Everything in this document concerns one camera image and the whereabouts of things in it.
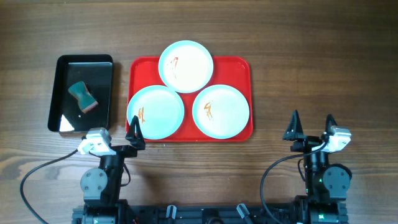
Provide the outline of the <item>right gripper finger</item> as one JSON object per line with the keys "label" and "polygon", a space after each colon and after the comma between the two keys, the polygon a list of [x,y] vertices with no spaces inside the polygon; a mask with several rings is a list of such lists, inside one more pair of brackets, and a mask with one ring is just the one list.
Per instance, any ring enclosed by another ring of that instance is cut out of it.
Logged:
{"label": "right gripper finger", "polygon": [[286,141],[297,141],[303,139],[303,129],[299,118],[299,113],[294,110],[290,123],[282,137]]}
{"label": "right gripper finger", "polygon": [[330,133],[333,126],[337,126],[337,123],[332,114],[328,114],[326,117],[325,132]]}

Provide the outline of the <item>green and orange sponge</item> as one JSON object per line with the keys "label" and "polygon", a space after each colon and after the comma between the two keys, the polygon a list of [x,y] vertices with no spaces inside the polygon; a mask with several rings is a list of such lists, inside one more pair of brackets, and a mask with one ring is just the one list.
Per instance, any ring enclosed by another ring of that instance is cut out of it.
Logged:
{"label": "green and orange sponge", "polygon": [[69,94],[76,98],[78,107],[87,113],[98,105],[96,99],[88,91],[84,82],[77,82],[68,89]]}

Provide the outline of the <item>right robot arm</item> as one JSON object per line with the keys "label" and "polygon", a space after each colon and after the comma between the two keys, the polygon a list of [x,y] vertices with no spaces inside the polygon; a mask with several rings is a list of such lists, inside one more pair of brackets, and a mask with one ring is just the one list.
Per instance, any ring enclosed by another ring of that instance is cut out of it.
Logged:
{"label": "right robot arm", "polygon": [[347,198],[352,172],[342,164],[331,164],[329,155],[340,152],[351,141],[348,128],[338,126],[334,117],[326,117],[320,137],[303,133],[298,111],[292,113],[282,138],[292,141],[292,152],[303,154],[305,195],[298,195],[290,206],[291,223],[348,223],[343,203]]}

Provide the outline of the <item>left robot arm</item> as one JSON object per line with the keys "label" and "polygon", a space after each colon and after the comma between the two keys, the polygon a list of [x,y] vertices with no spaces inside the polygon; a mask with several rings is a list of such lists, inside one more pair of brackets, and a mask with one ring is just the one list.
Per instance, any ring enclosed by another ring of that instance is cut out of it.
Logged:
{"label": "left robot arm", "polygon": [[124,160],[137,157],[137,153],[146,147],[137,116],[132,118],[125,139],[129,144],[112,146],[111,136],[105,128],[93,128],[83,137],[78,151],[99,157],[99,166],[81,177],[85,204],[73,209],[73,224],[139,223],[128,201],[119,198],[124,186],[122,176],[127,172]]}

